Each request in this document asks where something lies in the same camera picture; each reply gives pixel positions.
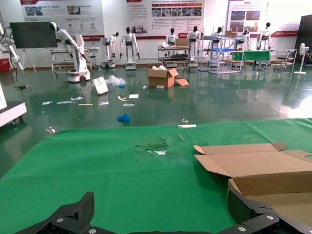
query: green mat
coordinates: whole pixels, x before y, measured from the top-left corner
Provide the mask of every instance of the green mat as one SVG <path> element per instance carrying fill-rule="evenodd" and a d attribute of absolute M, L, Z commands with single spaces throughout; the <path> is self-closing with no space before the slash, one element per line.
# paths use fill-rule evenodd
<path fill-rule="evenodd" d="M 216 233 L 234 225 L 227 188 L 197 162 L 193 145 L 284 141 L 312 152 L 311 133 L 309 119 L 66 130 L 43 139 L 0 180 L 1 233 L 42 221 L 87 191 L 95 192 L 92 225 L 119 234 Z M 148 152 L 165 148 L 166 155 Z"/>
<path fill-rule="evenodd" d="M 231 53 L 234 55 L 233 60 L 240 61 L 242 60 L 243 52 Z M 250 50 L 244 51 L 243 61 L 260 61 L 260 60 L 271 60 L 271 52 L 269 50 Z"/>

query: white paper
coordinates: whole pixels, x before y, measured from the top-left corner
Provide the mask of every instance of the white paper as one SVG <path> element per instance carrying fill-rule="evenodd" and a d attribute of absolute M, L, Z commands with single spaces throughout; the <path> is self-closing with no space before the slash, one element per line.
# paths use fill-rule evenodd
<path fill-rule="evenodd" d="M 130 94 L 129 99 L 131 99 L 131 98 L 138 98 L 138 94 Z"/>
<path fill-rule="evenodd" d="M 122 106 L 134 106 L 135 104 L 129 104 L 129 103 L 125 103 Z"/>

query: poster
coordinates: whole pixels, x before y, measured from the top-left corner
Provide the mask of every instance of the poster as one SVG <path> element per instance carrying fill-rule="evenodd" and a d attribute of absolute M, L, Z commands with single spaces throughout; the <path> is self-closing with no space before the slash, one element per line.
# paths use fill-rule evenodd
<path fill-rule="evenodd" d="M 267 0 L 230 0 L 227 30 L 242 33 L 249 28 L 251 37 L 260 33 L 267 23 Z"/>
<path fill-rule="evenodd" d="M 53 21 L 85 41 L 104 37 L 101 0 L 20 0 L 26 22 Z"/>
<path fill-rule="evenodd" d="M 139 39 L 163 39 L 175 29 L 186 38 L 194 26 L 202 32 L 205 0 L 126 0 L 128 26 Z"/>

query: blue object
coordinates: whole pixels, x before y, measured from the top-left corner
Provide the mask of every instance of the blue object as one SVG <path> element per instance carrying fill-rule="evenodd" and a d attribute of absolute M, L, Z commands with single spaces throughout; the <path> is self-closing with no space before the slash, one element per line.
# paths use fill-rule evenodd
<path fill-rule="evenodd" d="M 213 51 L 220 51 L 220 48 L 213 48 Z M 221 49 L 221 52 L 231 52 L 233 49 L 224 48 Z"/>
<path fill-rule="evenodd" d="M 124 114 L 122 116 L 118 116 L 117 119 L 119 122 L 126 122 L 130 120 L 130 115 Z"/>

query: display board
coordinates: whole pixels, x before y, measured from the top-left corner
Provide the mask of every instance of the display board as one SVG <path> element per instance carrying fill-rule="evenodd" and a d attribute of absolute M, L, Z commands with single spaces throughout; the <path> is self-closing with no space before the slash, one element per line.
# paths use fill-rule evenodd
<path fill-rule="evenodd" d="M 162 39 L 175 29 L 186 38 L 194 26 L 202 32 L 205 0 L 126 0 L 128 26 L 138 39 Z"/>
<path fill-rule="evenodd" d="M 26 22 L 53 21 L 85 41 L 104 37 L 101 0 L 20 0 Z"/>
<path fill-rule="evenodd" d="M 269 3 L 267 0 L 230 0 L 227 30 L 257 35 L 265 27 Z"/>
<path fill-rule="evenodd" d="M 10 23 L 17 49 L 57 47 L 55 32 L 49 29 L 49 22 Z"/>

